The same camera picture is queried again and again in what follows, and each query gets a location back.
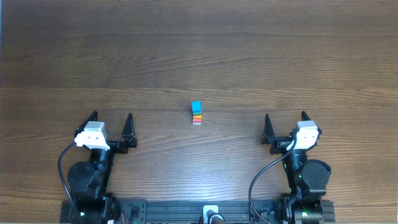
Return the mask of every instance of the wooden table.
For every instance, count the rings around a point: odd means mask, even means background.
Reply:
[[[260,144],[306,110],[324,134],[339,222],[397,221],[398,2],[3,0],[0,222],[57,222],[57,159],[93,110],[120,139],[109,191],[148,200],[247,200],[277,158]],[[203,103],[192,125],[190,102]],[[90,152],[72,149],[67,173]],[[254,198],[287,192],[281,165]]]

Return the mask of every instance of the cable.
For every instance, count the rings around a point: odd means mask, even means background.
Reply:
[[[70,148],[72,148],[73,146],[75,146],[76,143],[73,141],[60,155],[59,159],[58,159],[58,171],[60,172],[60,178],[61,178],[61,182],[62,182],[62,186],[65,189],[67,196],[69,198],[69,204],[72,207],[72,210],[75,212],[75,216],[78,219],[80,224],[84,224],[83,220],[80,217],[80,214],[78,213],[78,209],[76,208],[75,203],[73,203],[73,199],[70,196],[70,192],[68,190],[68,186],[67,183],[65,182],[65,178],[63,177],[63,172],[62,172],[62,158],[64,157],[64,155],[69,151]]]
[[[260,170],[260,172],[254,177],[254,179],[252,180],[251,184],[250,184],[250,188],[249,188],[249,204],[250,207],[253,209],[254,213],[265,223],[267,224],[272,224],[271,222],[267,221],[265,218],[263,218],[256,210],[256,208],[254,208],[254,204],[253,201],[251,199],[251,191],[253,189],[254,183],[256,183],[256,180],[261,176],[262,173],[264,173],[267,169],[269,169],[270,167],[272,167],[273,165],[277,164],[279,161],[281,161],[282,159],[285,159],[294,149],[294,147],[296,146],[296,142],[297,139],[294,137],[294,143],[293,146],[290,148],[290,150],[285,153],[283,156],[281,156],[279,159],[275,160],[274,162],[271,162],[270,164],[268,164],[266,167],[264,167],[262,170]]]

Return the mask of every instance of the blue block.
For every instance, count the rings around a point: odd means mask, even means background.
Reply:
[[[192,112],[193,113],[201,113],[201,103],[200,101],[192,102]]]

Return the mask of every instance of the wood grain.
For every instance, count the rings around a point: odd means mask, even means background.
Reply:
[[[57,222],[57,159],[93,111],[120,139],[109,191],[148,200],[247,200],[286,134],[308,114],[309,152],[332,167],[339,222],[396,222],[398,2],[3,0],[0,222]],[[202,100],[203,124],[190,102]],[[72,149],[63,168],[90,152]],[[288,191],[280,165],[254,198]]]

